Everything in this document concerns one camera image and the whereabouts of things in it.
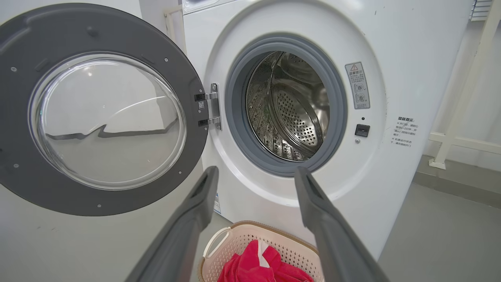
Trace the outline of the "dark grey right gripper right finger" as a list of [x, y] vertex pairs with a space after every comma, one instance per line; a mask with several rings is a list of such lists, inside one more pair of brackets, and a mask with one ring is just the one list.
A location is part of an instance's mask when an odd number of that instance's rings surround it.
[[326, 282], [388, 282], [389, 279], [307, 168], [294, 181], [303, 225], [315, 237]]

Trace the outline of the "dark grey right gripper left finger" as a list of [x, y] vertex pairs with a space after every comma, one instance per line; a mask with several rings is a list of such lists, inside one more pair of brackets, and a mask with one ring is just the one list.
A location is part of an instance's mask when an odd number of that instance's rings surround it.
[[189, 282], [199, 235], [210, 224], [219, 170], [207, 168], [126, 278], [127, 282]]

